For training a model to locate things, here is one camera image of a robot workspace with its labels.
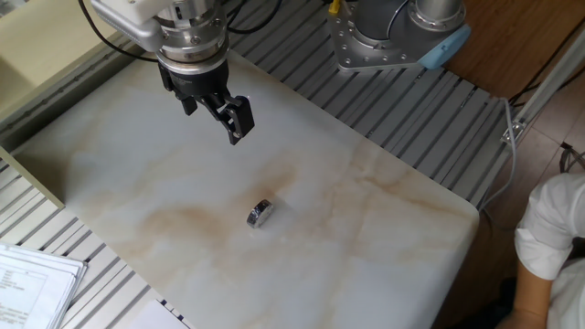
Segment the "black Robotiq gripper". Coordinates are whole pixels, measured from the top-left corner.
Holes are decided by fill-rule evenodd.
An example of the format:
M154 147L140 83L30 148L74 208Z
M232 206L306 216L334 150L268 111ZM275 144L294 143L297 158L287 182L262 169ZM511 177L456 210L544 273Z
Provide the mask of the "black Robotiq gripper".
M229 94L226 60L210 71L194 75L175 73L161 63L158 63L158 68L164 87L181 101L184 113L192 115L197 110L198 101L227 130L232 145L254 128L250 101L244 96L232 97Z

